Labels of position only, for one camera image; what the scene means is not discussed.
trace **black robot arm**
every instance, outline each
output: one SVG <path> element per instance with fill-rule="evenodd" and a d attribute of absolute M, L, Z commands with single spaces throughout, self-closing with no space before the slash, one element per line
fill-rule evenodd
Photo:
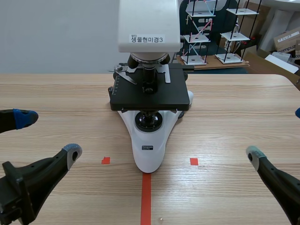
<path fill-rule="evenodd" d="M 246 153 L 291 224 L 300 225 L 300 180 L 277 169 L 258 148 L 250 146 Z"/>
<path fill-rule="evenodd" d="M 0 179 L 0 222 L 11 224 L 19 219 L 22 225 L 33 222 L 45 200 L 81 156 L 77 144 L 65 146 L 52 158 L 15 168 L 3 163 L 5 177 Z"/>

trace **red tape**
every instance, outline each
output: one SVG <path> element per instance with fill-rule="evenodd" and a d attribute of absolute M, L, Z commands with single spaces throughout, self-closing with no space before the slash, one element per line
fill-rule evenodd
<path fill-rule="evenodd" d="M 101 164 L 103 165 L 108 165 L 111 163 L 111 158 L 110 157 L 104 157 L 104 159 L 102 159 Z"/>
<path fill-rule="evenodd" d="M 189 160 L 191 161 L 191 165 L 199 165 L 197 158 L 190 158 Z"/>
<path fill-rule="evenodd" d="M 141 225 L 151 225 L 151 173 L 142 174 Z"/>

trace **wooden table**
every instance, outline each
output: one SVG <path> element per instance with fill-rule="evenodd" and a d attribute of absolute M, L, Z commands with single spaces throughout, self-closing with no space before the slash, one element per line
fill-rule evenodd
<path fill-rule="evenodd" d="M 33 224 L 140 224 L 142 173 L 122 119 L 110 110 L 112 85 L 111 75 L 0 75 L 0 109 L 40 116 L 34 126 L 0 135 L 1 163 L 26 165 L 67 143 L 83 148 Z M 299 91 L 279 75 L 190 75 L 187 85 L 193 106 L 152 174 L 152 224 L 289 224 L 245 149 L 258 146 L 300 178 Z M 103 157 L 110 165 L 101 165 Z"/>

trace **white microscope body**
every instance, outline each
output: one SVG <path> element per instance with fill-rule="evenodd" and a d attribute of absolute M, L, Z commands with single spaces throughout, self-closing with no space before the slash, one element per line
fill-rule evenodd
<path fill-rule="evenodd" d="M 178 1 L 120 0 L 118 46 L 119 52 L 131 53 L 131 59 L 144 69 L 161 67 L 160 62 L 168 53 L 180 50 Z M 188 97 L 191 105 L 193 93 L 189 91 Z M 140 111 L 119 111 L 132 139 L 137 167 L 144 173 L 152 173 L 164 159 L 167 139 L 182 111 L 159 111 L 162 124 L 152 132 L 137 127 L 138 113 Z"/>

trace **black mechanical stage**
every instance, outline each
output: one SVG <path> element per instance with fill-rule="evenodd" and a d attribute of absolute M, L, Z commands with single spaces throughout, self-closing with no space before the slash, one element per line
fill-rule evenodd
<path fill-rule="evenodd" d="M 133 84 L 118 74 L 110 94 L 113 111 L 187 111 L 189 109 L 188 90 L 183 68 L 169 64 L 171 83 L 165 82 L 165 74 L 156 72 L 157 91 L 148 94 L 144 91 L 143 69 L 134 73 L 126 72 L 137 84 Z"/>

